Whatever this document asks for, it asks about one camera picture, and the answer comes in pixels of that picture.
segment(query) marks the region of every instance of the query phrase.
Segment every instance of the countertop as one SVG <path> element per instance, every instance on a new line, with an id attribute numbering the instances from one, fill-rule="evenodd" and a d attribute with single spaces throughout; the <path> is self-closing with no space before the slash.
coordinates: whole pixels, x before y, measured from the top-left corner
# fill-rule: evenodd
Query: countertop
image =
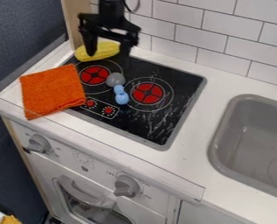
<path id="1" fill-rule="evenodd" d="M 57 67 L 72 54 L 66 42 L 26 73 Z M 208 145 L 228 102 L 243 94 L 277 101 L 277 86 L 138 48 L 131 54 L 207 79 L 203 92 L 167 151 L 153 150 L 65 112 L 27 122 L 18 80 L 0 93 L 0 115 L 53 133 L 82 150 L 87 149 L 94 155 L 140 172 L 182 199 L 200 200 L 249 223 L 277 224 L 277 198 L 223 176 L 211 166 L 207 157 Z"/>

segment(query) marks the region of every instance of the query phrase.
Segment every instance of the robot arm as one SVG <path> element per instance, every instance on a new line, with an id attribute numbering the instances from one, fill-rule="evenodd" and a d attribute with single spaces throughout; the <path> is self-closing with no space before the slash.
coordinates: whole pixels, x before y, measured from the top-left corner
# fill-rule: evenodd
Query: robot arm
<path id="1" fill-rule="evenodd" d="M 100 0 L 99 14 L 78 15 L 79 31 L 88 55 L 93 56 L 97 51 L 98 37 L 120 42 L 121 56 L 129 56 L 131 48 L 138 45 L 141 28 L 124 17 L 125 7 L 129 10 L 125 0 Z M 113 32 L 112 29 L 124 30 L 126 34 Z"/>

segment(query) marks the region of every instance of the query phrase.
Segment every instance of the stove control panel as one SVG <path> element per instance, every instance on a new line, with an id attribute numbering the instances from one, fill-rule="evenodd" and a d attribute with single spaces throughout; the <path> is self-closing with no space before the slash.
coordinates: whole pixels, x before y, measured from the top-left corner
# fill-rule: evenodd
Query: stove control panel
<path id="1" fill-rule="evenodd" d="M 86 105 L 81 106 L 81 108 L 98 116 L 106 117 L 107 119 L 114 119 L 118 112 L 120 112 L 120 109 L 116 106 L 93 97 L 87 97 Z"/>
<path id="2" fill-rule="evenodd" d="M 66 144 L 60 143 L 57 140 L 51 139 L 43 133 L 38 133 L 35 130 L 26 128 L 18 123 L 11 122 L 17 134 L 19 142 L 24 148 L 29 145 L 29 140 L 35 135 L 40 135 L 45 138 L 50 144 L 53 154 L 45 152 L 26 152 L 30 163 L 32 156 L 38 154 L 40 157 L 48 158 L 73 172 L 78 173 L 91 179 L 100 186 L 106 187 L 112 193 L 112 197 L 118 200 L 120 197 L 127 197 L 143 207 L 166 216 L 168 211 L 168 204 L 170 203 L 170 195 L 161 189 L 144 182 L 141 179 L 132 177 L 120 168 L 117 168 L 107 161 L 106 163 L 93 157 L 88 153 L 90 143 L 87 143 L 87 152 L 74 149 Z"/>

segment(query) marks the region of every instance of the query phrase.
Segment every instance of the gray wall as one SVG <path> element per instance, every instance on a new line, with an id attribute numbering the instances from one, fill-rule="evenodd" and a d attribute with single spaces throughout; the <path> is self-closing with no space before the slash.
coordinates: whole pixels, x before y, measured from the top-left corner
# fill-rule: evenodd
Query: gray wall
<path id="1" fill-rule="evenodd" d="M 41 51 L 65 32 L 59 0 L 0 0 L 0 80 L 18 68 L 27 69 L 26 61 L 39 60 L 36 55 L 41 57 Z M 0 203 L 24 224 L 39 223 L 46 212 L 1 119 Z"/>

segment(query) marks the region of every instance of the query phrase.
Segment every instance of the yellow sponge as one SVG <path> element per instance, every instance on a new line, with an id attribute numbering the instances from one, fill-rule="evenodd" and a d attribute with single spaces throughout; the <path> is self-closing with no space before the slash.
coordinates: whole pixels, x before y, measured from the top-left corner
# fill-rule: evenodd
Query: yellow sponge
<path id="1" fill-rule="evenodd" d="M 22 224 L 22 222 L 20 222 L 13 215 L 11 215 L 11 216 L 4 216 L 0 224 Z"/>
<path id="2" fill-rule="evenodd" d="M 75 57 L 79 61 L 103 60 L 115 56 L 120 51 L 120 45 L 115 42 L 99 42 L 98 50 L 94 56 L 87 54 L 86 48 L 82 45 L 75 52 Z"/>

